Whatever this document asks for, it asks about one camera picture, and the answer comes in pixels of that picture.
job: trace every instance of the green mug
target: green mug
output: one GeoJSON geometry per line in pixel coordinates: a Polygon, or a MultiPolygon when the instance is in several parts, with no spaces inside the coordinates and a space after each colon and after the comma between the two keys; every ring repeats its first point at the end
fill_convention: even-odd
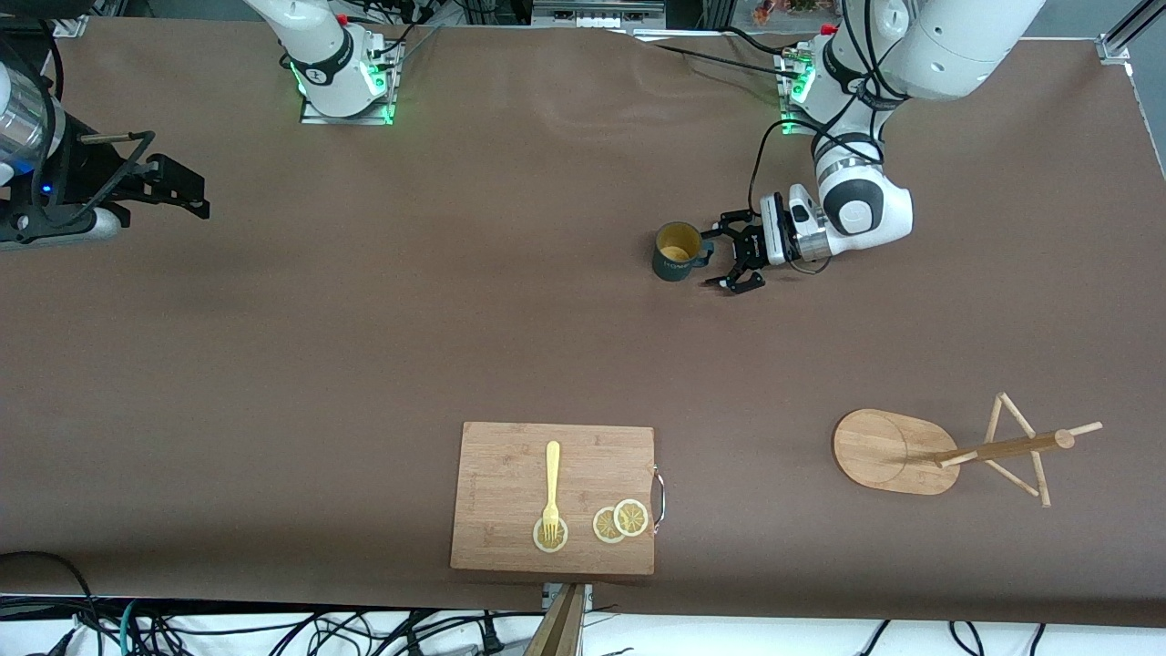
{"type": "Polygon", "coordinates": [[[652,251],[652,270],[661,280],[679,282],[693,268],[709,263],[712,241],[701,239],[701,231],[676,220],[656,231],[655,248],[652,251]]]}

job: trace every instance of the table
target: table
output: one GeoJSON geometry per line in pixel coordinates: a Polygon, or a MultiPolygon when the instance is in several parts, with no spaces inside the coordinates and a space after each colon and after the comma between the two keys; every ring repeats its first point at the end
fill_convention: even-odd
{"type": "MultiPolygon", "coordinates": [[[[904,106],[914,233],[739,297],[654,278],[648,244],[744,206],[765,76],[448,29],[396,125],[333,128],[295,122],[264,24],[94,20],[62,49],[70,111],[155,129],[213,218],[134,206],[115,241],[0,258],[0,550],[101,594],[531,608],[538,576],[447,566],[462,423],[635,425],[669,516],[656,574],[599,605],[1166,625],[1166,184],[1089,42],[904,106]],[[831,461],[851,410],[968,445],[1000,390],[1038,430],[1105,423],[1047,459],[1052,509],[986,471],[913,498],[831,461]]],[[[813,181],[807,141],[770,143],[759,191],[813,181]]]]}

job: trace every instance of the fork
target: fork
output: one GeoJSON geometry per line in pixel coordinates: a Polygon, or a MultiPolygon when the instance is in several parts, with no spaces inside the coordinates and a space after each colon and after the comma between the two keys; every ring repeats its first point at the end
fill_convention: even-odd
{"type": "Polygon", "coordinates": [[[559,443],[547,443],[547,507],[542,509],[542,542],[552,544],[559,539],[559,507],[555,492],[559,488],[559,443]]]}

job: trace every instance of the teal cable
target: teal cable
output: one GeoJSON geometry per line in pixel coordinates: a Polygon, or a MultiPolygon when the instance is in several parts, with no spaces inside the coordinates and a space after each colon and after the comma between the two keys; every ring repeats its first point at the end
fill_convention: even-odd
{"type": "Polygon", "coordinates": [[[126,604],[126,609],[121,613],[121,626],[118,628],[118,646],[121,647],[121,656],[129,656],[129,641],[127,639],[129,637],[129,616],[134,604],[138,604],[136,599],[126,604]]]}

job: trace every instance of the wooden cutting board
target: wooden cutting board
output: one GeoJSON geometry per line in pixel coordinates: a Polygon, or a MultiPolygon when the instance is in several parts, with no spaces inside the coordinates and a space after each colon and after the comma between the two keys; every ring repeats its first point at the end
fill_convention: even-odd
{"type": "Polygon", "coordinates": [[[651,574],[652,528],[618,544],[591,530],[596,512],[634,499],[649,509],[655,432],[627,426],[468,422],[454,514],[455,570],[563,574],[651,574]],[[567,544],[543,553],[532,539],[547,503],[547,443],[562,445],[559,513],[567,544]]]}

